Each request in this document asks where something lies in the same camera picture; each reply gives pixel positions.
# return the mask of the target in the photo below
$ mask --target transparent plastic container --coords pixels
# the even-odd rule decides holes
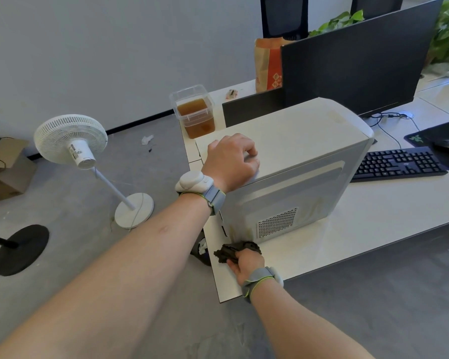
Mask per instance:
[[[201,84],[171,93],[169,99],[176,118],[183,123],[189,138],[197,138],[215,130],[215,103]]]

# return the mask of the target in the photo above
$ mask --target brown liquid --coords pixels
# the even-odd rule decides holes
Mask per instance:
[[[194,124],[192,126],[185,126],[185,130],[189,138],[197,138],[206,135],[215,130],[215,119],[213,118],[213,113],[207,110],[208,106],[203,98],[192,100],[191,102],[183,103],[178,106],[178,112],[181,116],[186,114],[195,113],[200,110],[205,110],[203,113],[198,114],[190,118],[188,123],[193,123],[195,120],[203,120],[207,117],[208,120]]]

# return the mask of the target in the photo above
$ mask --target black keyboard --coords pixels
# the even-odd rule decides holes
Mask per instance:
[[[418,178],[447,174],[429,147],[368,152],[351,182]]]

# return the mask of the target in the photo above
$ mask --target black baseboard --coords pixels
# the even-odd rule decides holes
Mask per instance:
[[[173,113],[174,113],[174,111],[172,109],[169,109],[167,111],[164,111],[164,112],[161,112],[161,113],[157,113],[157,114],[155,114],[153,116],[145,117],[145,118],[142,118],[141,120],[133,121],[133,122],[124,124],[123,126],[118,126],[118,127],[109,129],[109,130],[106,131],[106,133],[107,133],[107,135],[111,135],[111,134],[114,134],[116,132],[124,131],[124,130],[127,130],[129,128],[135,127],[135,126],[139,126],[139,125],[141,125],[143,123],[147,123],[147,122],[150,122],[150,121],[157,120],[158,118],[161,118],[161,117],[169,116],[170,114],[173,114]],[[34,155],[27,156],[27,157],[31,161],[33,161],[33,160],[37,160],[37,159],[41,158],[42,155],[34,154]]]

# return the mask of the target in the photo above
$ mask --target hand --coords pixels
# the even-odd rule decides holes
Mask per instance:
[[[245,162],[244,152],[250,156]],[[259,168],[257,150],[252,139],[235,133],[225,136],[221,141],[215,140],[208,145],[208,157],[201,171],[210,176],[215,186],[228,193],[243,186]]]
[[[236,258],[238,258],[238,264],[231,262],[229,259],[226,263],[236,275],[236,281],[240,286],[244,284],[254,270],[264,267],[264,257],[248,248],[236,252]]]

